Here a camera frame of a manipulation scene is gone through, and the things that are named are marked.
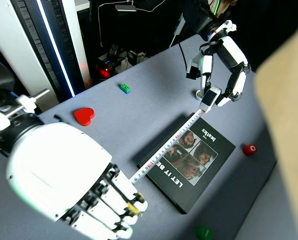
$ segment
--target gray table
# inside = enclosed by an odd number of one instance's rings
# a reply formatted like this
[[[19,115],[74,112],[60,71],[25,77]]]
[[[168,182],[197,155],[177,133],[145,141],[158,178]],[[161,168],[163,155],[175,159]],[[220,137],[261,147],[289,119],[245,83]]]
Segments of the gray table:
[[[187,60],[197,54],[201,42],[196,35],[182,43]],[[215,57],[212,83],[224,88],[229,76]],[[145,195],[149,208],[134,227],[132,239],[193,240],[198,226],[211,227],[216,240],[234,239],[276,162],[254,95],[254,77],[254,73],[248,75],[240,101],[215,107],[203,117],[237,148],[190,213],[180,214],[144,178],[137,188]],[[119,89],[121,83],[131,87],[130,94]],[[49,123],[58,114],[85,131],[112,154],[113,162],[130,177],[137,170],[142,153],[152,147],[161,133],[175,120],[198,109],[200,103],[193,95],[198,87],[197,80],[185,78],[183,59],[176,45],[44,112],[41,118]],[[83,107],[96,112],[88,127],[80,126],[72,116],[74,110]],[[256,143],[258,153],[245,157],[241,144],[246,143]],[[0,240],[86,239],[63,224],[53,224],[18,199],[4,179],[5,162],[0,156]]]

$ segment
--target red round object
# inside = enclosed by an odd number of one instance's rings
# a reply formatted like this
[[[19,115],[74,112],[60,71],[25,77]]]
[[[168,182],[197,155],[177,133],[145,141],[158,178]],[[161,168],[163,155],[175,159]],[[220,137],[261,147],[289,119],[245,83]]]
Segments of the red round object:
[[[254,145],[254,144],[250,144],[248,146],[246,146],[245,148],[243,148],[243,153],[246,156],[250,156],[255,154],[258,151],[258,148]]]
[[[91,119],[95,116],[95,113],[92,108],[86,107],[75,111],[73,115],[78,123],[86,127],[91,124]]]

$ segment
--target beige blurry object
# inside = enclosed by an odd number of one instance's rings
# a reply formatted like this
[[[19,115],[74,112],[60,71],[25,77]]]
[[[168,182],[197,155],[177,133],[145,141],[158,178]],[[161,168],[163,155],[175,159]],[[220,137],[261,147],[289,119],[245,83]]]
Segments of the beige blurry object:
[[[298,223],[298,32],[261,66],[256,83]]]

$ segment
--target red heart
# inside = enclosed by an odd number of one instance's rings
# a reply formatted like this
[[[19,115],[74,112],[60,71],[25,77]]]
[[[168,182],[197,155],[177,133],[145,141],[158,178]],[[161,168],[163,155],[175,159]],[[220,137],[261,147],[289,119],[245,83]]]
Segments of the red heart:
[[[91,124],[91,119],[95,116],[94,110],[92,108],[86,107],[81,108],[73,113],[75,119],[82,126],[89,126]]]

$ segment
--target led light strip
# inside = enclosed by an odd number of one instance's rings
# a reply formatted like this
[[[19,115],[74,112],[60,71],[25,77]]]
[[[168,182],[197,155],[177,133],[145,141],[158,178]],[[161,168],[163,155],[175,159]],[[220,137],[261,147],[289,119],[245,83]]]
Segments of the led light strip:
[[[74,97],[74,96],[75,96],[74,91],[73,91],[73,89],[72,89],[72,86],[71,86],[71,83],[70,83],[68,74],[67,74],[67,72],[66,72],[66,70],[65,70],[65,68],[64,68],[64,65],[63,65],[63,62],[62,62],[62,59],[61,59],[61,56],[60,56],[58,47],[57,47],[57,45],[55,44],[55,40],[54,40],[52,31],[51,31],[51,28],[50,28],[48,19],[47,19],[46,15],[45,15],[43,6],[42,6],[42,4],[41,4],[41,0],[36,0],[36,1],[37,1],[39,10],[40,10],[42,19],[43,19],[43,21],[44,21],[44,25],[45,25],[45,27],[46,27],[46,29],[47,29],[49,38],[50,38],[50,40],[51,40],[53,49],[54,49],[54,51],[55,51],[55,54],[56,54],[56,56],[57,56],[57,58],[58,58],[58,61],[59,61],[60,66],[61,66],[61,69],[62,69],[62,71],[63,71],[64,78],[65,78],[65,80],[66,80],[66,82],[67,82],[67,84],[68,84],[68,87],[69,87],[69,89],[70,89],[71,95]]]
[[[180,127],[173,136],[163,144],[162,147],[130,178],[130,181],[135,185],[141,178],[147,175],[152,167],[168,152],[168,150],[177,142],[177,140],[200,118],[204,113],[199,109],[187,122]]]

